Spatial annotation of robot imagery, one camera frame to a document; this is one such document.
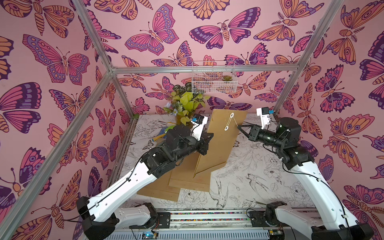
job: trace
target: butterfly wallpaper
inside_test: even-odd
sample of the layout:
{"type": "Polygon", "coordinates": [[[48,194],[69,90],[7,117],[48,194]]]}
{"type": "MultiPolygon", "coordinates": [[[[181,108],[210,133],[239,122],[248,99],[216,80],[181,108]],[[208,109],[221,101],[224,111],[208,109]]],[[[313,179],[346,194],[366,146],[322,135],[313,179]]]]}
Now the butterfly wallpaper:
{"type": "Polygon", "coordinates": [[[373,239],[382,240],[384,34],[378,21],[384,19],[384,1],[344,3],[324,37],[322,54],[316,49],[300,87],[286,100],[295,114],[284,107],[279,117],[299,124],[313,120],[304,124],[308,132],[302,131],[301,145],[309,151],[316,146],[315,161],[330,186],[360,222],[369,223],[373,239]]]}

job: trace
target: cardboard piece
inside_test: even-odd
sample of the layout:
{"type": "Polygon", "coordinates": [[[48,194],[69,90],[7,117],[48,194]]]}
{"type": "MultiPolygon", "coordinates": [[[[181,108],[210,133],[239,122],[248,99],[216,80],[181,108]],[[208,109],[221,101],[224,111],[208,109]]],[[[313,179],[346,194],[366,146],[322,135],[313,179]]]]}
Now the cardboard piece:
{"type": "Polygon", "coordinates": [[[194,169],[200,153],[195,152],[186,158],[183,163],[174,168],[169,179],[169,186],[209,192],[211,173],[206,172],[198,177],[193,177],[194,169]]]}
{"type": "Polygon", "coordinates": [[[168,186],[171,172],[140,189],[137,194],[177,202],[180,188],[168,186]]]}
{"type": "Polygon", "coordinates": [[[243,124],[247,111],[214,109],[207,132],[212,132],[214,137],[209,142],[208,152],[205,156],[200,155],[193,177],[206,176],[207,173],[224,167],[227,163],[229,154],[236,141],[239,129],[237,125],[243,124]],[[230,119],[230,114],[234,117],[229,123],[228,130],[224,130],[230,119]]]}

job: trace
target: black cable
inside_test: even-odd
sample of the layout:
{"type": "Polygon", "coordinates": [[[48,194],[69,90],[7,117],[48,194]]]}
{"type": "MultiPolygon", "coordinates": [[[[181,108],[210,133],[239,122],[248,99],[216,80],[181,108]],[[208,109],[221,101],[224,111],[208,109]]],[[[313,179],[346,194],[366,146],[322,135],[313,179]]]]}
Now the black cable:
{"type": "Polygon", "coordinates": [[[295,237],[295,240],[296,240],[295,232],[293,231],[293,228],[292,228],[292,227],[291,227],[291,229],[292,229],[293,236],[295,237]]]}
{"type": "Polygon", "coordinates": [[[136,237],[136,235],[133,233],[133,229],[132,229],[132,228],[131,228],[131,231],[132,231],[133,236],[134,236],[135,239],[137,240],[137,237],[136,237]]]}

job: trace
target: bird drawing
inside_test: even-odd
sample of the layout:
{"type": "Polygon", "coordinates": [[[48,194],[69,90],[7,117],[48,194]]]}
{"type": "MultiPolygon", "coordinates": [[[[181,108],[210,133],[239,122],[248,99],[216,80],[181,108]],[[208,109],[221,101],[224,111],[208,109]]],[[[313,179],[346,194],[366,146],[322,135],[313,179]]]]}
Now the bird drawing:
{"type": "Polygon", "coordinates": [[[209,189],[209,195],[211,195],[211,198],[213,200],[217,201],[217,204],[216,204],[217,207],[224,207],[227,204],[228,187],[227,187],[227,194],[224,196],[223,192],[222,192],[222,189],[221,189],[221,182],[220,182],[220,180],[219,180],[219,182],[217,182],[217,180],[216,180],[216,184],[217,184],[218,194],[215,193],[214,191],[212,191],[211,189],[209,189]]]}
{"type": "Polygon", "coordinates": [[[264,178],[250,173],[248,173],[248,176],[246,176],[245,178],[250,180],[249,185],[251,185],[251,188],[256,192],[257,195],[259,195],[259,197],[261,197],[259,191],[262,192],[263,190],[265,190],[267,192],[267,189],[269,190],[266,185],[260,183],[259,181],[259,179],[263,179],[264,181],[266,181],[264,178]]]}

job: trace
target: white wire basket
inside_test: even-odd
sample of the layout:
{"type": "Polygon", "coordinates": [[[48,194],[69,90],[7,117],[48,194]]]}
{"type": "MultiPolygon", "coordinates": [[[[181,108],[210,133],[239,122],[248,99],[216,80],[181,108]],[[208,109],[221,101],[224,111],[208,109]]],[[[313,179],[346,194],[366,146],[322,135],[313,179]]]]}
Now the white wire basket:
{"type": "Polygon", "coordinates": [[[193,93],[234,93],[237,76],[234,65],[225,65],[226,61],[215,61],[222,65],[213,66],[213,61],[194,61],[192,66],[193,93]]]}

